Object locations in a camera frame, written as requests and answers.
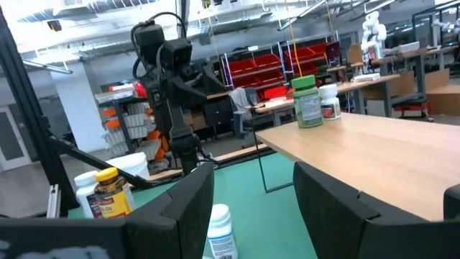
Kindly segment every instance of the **black pole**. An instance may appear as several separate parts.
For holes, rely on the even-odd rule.
[[[48,141],[50,131],[40,104],[27,75],[13,35],[8,28],[0,6],[0,65],[8,81],[24,124],[37,150],[38,158],[50,185],[59,184],[61,189],[61,211],[78,207],[64,165],[56,149]]]

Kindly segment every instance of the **door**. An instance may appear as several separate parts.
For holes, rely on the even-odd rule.
[[[0,165],[3,171],[30,164],[24,142],[9,108],[0,107]]]

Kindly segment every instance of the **white pillar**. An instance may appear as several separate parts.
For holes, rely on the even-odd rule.
[[[90,81],[82,63],[68,66],[73,74],[51,72],[78,149],[93,152],[105,148],[104,129]]]

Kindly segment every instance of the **green pill bottle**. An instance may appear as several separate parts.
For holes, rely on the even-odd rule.
[[[294,105],[300,128],[316,127],[323,124],[321,100],[316,88],[315,76],[303,76],[291,81],[294,90]]]

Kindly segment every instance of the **white robot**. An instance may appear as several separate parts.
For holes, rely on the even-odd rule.
[[[460,33],[460,18],[458,18],[454,24],[450,22],[440,22],[436,19],[431,26],[440,27],[443,32],[458,34]]]
[[[383,58],[383,42],[387,39],[387,28],[379,23],[379,12],[375,11],[368,14],[366,21],[362,23],[362,29],[364,34],[361,50],[364,63],[368,63],[371,58],[369,55],[370,48],[374,49],[374,59]]]

